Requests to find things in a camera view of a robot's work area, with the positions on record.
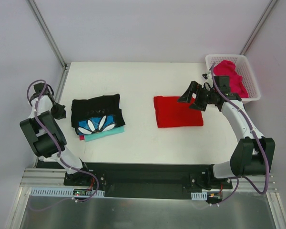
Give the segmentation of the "black flower t shirt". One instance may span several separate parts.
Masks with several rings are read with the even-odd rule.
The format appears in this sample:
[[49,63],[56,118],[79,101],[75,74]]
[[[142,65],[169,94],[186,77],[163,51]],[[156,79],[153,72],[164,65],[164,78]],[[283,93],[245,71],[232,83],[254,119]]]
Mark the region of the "black flower t shirt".
[[71,126],[77,135],[93,135],[124,125],[119,94],[72,101]]

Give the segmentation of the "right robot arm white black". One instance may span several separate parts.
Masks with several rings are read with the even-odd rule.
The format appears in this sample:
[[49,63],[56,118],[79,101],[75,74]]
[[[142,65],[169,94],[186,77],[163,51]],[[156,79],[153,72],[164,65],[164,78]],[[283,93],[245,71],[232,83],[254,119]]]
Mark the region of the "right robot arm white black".
[[210,188],[216,188],[222,179],[243,177],[259,194],[264,194],[268,190],[275,142],[254,126],[241,97],[231,91],[229,77],[214,76],[212,81],[212,85],[192,81],[178,99],[180,103],[190,103],[194,96],[195,101],[189,107],[198,111],[205,111],[209,104],[216,106],[228,120],[238,140],[229,161],[210,166],[205,183]]

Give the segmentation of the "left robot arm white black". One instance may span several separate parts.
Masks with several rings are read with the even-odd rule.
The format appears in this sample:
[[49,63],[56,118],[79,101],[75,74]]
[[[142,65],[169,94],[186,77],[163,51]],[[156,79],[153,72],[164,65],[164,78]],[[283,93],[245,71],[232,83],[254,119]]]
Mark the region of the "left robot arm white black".
[[66,138],[57,121],[66,118],[65,106],[54,99],[54,91],[45,80],[32,82],[27,89],[31,106],[29,117],[20,128],[37,157],[49,158],[66,170],[66,178],[85,186],[91,174],[85,163],[68,148]]

